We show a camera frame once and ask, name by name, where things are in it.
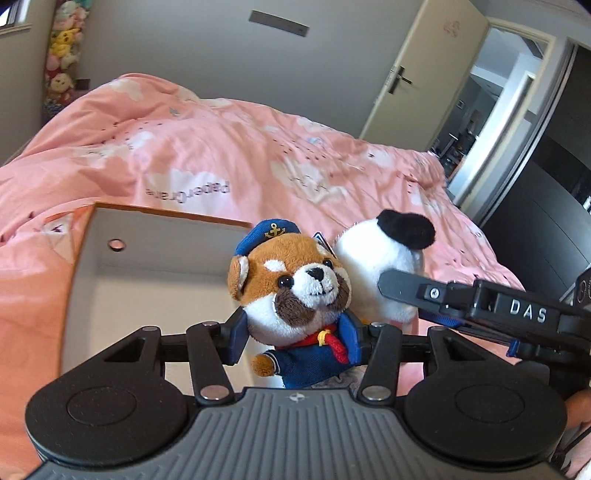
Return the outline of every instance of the plush toy's mouth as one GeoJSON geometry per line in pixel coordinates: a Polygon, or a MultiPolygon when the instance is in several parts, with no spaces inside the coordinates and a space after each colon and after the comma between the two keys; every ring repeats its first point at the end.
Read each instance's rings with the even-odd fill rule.
{"type": "Polygon", "coordinates": [[[335,288],[334,288],[334,287],[332,287],[330,290],[326,290],[326,291],[325,291],[325,290],[324,290],[324,287],[323,287],[323,288],[322,288],[322,293],[311,293],[310,295],[311,295],[311,296],[313,296],[313,297],[320,297],[320,296],[322,296],[322,295],[327,295],[327,294],[329,294],[329,293],[330,293],[330,292],[332,292],[334,289],[335,289],[335,288]]]}

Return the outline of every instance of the toy tag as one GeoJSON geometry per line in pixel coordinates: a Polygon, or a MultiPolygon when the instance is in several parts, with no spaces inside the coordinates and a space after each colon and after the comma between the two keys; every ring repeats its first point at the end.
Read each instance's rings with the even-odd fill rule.
{"type": "Polygon", "coordinates": [[[320,245],[322,245],[324,248],[326,248],[330,254],[336,258],[335,252],[332,250],[332,248],[330,247],[329,243],[326,241],[326,238],[324,238],[324,235],[322,235],[321,232],[316,232],[313,235],[314,240],[316,240],[320,245]]]}

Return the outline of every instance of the plush toy's ear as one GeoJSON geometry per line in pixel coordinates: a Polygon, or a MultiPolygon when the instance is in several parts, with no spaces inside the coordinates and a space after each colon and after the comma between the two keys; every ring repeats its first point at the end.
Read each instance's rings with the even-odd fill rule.
{"type": "Polygon", "coordinates": [[[423,250],[435,241],[435,227],[431,220],[418,213],[383,210],[378,215],[378,227],[410,250],[423,250]]]}
{"type": "Polygon", "coordinates": [[[228,271],[228,291],[234,300],[240,300],[242,289],[248,276],[248,259],[243,255],[235,255],[228,271]]]}

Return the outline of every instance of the white plush toy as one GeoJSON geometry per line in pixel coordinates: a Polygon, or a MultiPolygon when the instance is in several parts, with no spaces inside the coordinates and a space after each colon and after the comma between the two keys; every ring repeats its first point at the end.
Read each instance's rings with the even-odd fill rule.
{"type": "Polygon", "coordinates": [[[431,220],[416,213],[383,210],[377,218],[357,223],[335,243],[335,254],[349,273],[350,308],[366,323],[402,323],[409,333],[416,307],[388,300],[378,290],[379,276],[391,268],[424,274],[423,250],[435,241],[431,220]]]}

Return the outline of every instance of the plush toy's eye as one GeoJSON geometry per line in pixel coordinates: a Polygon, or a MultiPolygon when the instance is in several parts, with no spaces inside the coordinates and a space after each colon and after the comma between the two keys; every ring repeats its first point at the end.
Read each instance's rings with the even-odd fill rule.
{"type": "Polygon", "coordinates": [[[282,275],[277,279],[277,286],[279,288],[291,288],[294,286],[294,279],[289,275],[282,275]]]}

